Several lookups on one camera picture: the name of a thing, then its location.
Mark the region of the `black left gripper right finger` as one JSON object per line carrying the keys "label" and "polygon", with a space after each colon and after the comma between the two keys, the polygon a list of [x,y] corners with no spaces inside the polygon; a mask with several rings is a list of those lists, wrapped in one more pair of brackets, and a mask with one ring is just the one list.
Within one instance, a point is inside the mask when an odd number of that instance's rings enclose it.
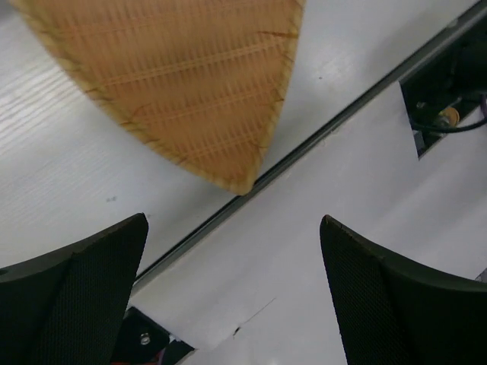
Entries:
{"label": "black left gripper right finger", "polygon": [[484,364],[486,285],[415,262],[327,215],[320,245],[349,364]]}

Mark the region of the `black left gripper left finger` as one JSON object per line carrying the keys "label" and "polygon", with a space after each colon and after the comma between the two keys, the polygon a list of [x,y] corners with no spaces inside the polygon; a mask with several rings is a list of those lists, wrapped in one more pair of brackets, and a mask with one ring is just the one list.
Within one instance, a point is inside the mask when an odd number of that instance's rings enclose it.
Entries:
{"label": "black left gripper left finger", "polygon": [[108,364],[148,235],[135,214],[1,269],[3,364]]}

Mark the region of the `woven bamboo fan-shaped plate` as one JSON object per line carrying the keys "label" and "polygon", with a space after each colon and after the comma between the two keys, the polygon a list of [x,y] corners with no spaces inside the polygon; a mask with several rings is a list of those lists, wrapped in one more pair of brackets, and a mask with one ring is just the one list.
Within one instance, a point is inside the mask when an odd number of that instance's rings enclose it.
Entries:
{"label": "woven bamboo fan-shaped plate", "polygon": [[79,88],[140,142],[237,195],[291,79],[303,1],[15,1]]}

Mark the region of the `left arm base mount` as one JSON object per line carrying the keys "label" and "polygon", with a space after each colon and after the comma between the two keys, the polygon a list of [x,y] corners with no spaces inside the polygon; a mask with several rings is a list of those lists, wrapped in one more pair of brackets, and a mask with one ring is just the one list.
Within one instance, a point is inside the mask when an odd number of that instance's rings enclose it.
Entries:
{"label": "left arm base mount", "polygon": [[110,364],[181,364],[194,348],[135,307],[126,311]]}

